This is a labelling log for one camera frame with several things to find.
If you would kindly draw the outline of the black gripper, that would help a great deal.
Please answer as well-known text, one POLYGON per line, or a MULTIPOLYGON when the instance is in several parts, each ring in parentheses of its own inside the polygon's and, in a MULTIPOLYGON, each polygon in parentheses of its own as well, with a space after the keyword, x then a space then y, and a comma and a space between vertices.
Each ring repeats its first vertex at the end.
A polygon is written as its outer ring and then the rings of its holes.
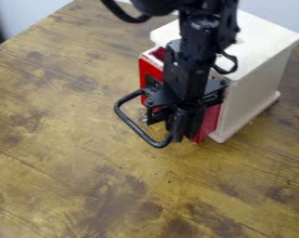
POLYGON ((181 21, 181 38, 166 44, 163 86, 174 96, 166 130, 173 142, 193 139, 202 125, 206 103, 202 101, 210 67, 215 60, 213 45, 218 22, 207 19, 181 21))

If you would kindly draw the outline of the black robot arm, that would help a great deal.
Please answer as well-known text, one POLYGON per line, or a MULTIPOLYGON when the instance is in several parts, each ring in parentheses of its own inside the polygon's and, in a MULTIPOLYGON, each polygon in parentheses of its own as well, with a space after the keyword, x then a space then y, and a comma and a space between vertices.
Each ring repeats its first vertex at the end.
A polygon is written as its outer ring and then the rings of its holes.
POLYGON ((238 0, 131 0, 138 10, 130 16, 114 0, 99 0, 110 12, 127 23, 178 13, 179 38, 166 43, 161 80, 146 76, 146 84, 114 104, 114 113, 138 137, 154 148, 195 138, 209 107, 223 100, 227 83, 209 77, 210 72, 229 73, 217 64, 217 55, 237 41, 238 0), (145 98, 146 123, 163 122, 167 135, 154 140, 119 107, 135 97, 145 98))

